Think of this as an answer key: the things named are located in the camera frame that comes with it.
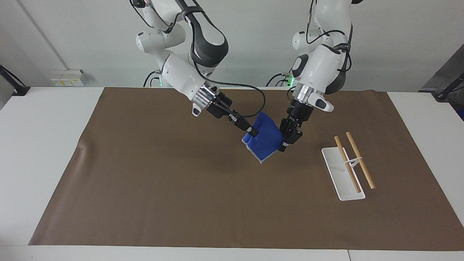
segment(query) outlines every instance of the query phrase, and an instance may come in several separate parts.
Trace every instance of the wooden stick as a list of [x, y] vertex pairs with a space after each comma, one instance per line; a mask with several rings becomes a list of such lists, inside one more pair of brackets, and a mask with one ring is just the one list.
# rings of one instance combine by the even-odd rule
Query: wooden stick
[[345, 151], [343, 150], [342, 143], [340, 142], [340, 138], [338, 136], [335, 136], [335, 142], [337, 143], [337, 147], [340, 150], [340, 154], [342, 155], [343, 161], [345, 162], [345, 167], [348, 170], [348, 173], [351, 177], [351, 181], [353, 181], [353, 185], [356, 188], [356, 192], [360, 193], [361, 189], [359, 188], [359, 184], [356, 181], [356, 178], [354, 177], [353, 170], [351, 169], [351, 165], [347, 162], [347, 156], [345, 154]]
[[[358, 158], [361, 157], [361, 153], [359, 152], [358, 146], [356, 146], [356, 143], [354, 143], [353, 136], [351, 136], [351, 133], [349, 131], [347, 132], [347, 137], [348, 137], [349, 142], [351, 143], [351, 147], [353, 147], [356, 157]], [[371, 174], [367, 170], [366, 162], [364, 162], [363, 158], [359, 159], [359, 164], [361, 165], [362, 172], [364, 172], [364, 176], [366, 176], [369, 186], [371, 187], [371, 189], [375, 189], [376, 186], [374, 184], [374, 180], [372, 180]]]

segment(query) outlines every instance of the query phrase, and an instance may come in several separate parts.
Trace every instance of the brown paper mat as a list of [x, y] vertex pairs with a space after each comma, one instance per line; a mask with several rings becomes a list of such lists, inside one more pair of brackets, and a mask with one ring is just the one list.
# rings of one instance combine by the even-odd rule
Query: brown paper mat
[[[226, 90], [242, 113], [253, 91]], [[280, 121], [285, 91], [266, 91]], [[174, 90], [105, 88], [30, 245], [464, 250], [464, 229], [388, 95], [341, 91], [262, 165]], [[321, 154], [351, 131], [377, 189], [341, 202]]]

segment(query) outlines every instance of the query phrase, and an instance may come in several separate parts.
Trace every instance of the power outlet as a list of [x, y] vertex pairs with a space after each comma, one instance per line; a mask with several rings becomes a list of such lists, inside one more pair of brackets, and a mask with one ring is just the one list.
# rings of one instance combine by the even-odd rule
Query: power outlet
[[82, 70], [53, 70], [50, 80], [55, 86], [85, 86], [87, 83], [87, 78]]

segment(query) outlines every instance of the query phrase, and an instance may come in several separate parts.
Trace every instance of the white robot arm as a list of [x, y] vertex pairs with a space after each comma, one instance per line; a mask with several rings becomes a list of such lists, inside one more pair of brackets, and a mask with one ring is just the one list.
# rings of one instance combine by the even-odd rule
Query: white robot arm
[[284, 136], [280, 151], [285, 151], [303, 135], [300, 127], [314, 108], [326, 112], [334, 110], [324, 94], [340, 90], [345, 83], [348, 60], [351, 67], [350, 6], [360, 2], [362, 0], [317, 0], [314, 21], [319, 28], [310, 30], [312, 0], [306, 31], [296, 33], [292, 40], [294, 49], [300, 53], [291, 69], [298, 84], [287, 109], [288, 117], [280, 124]]
[[[212, 86], [207, 77], [227, 55], [229, 46], [223, 33], [214, 26], [196, 0], [131, 0], [131, 5], [143, 10], [142, 19], [155, 29], [154, 33], [139, 33], [136, 43], [140, 50], [155, 57], [162, 79], [193, 103], [192, 113], [199, 116], [207, 110], [216, 118], [226, 116], [235, 126], [256, 136], [242, 115], [231, 111], [230, 100]], [[193, 42], [187, 59], [167, 48], [185, 42], [184, 29], [177, 24], [182, 17], [191, 27]]]

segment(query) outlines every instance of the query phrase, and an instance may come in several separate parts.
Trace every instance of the white stand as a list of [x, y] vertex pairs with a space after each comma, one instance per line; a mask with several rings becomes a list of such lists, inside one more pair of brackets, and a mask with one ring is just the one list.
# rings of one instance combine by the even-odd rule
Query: white stand
[[[334, 183], [335, 190], [337, 191], [338, 198], [341, 201], [348, 200], [359, 200], [365, 199], [366, 195], [362, 190], [361, 184], [359, 184], [358, 176], [353, 170], [354, 177], [358, 183], [361, 192], [356, 192], [356, 188], [353, 185], [353, 181], [348, 173], [348, 170], [345, 167], [345, 163], [340, 155], [340, 150], [337, 147], [334, 148], [323, 148], [322, 155], [324, 156], [325, 163], [329, 169], [330, 177], [332, 177], [332, 182]], [[351, 168], [354, 168], [359, 163], [360, 158], [348, 160]]]

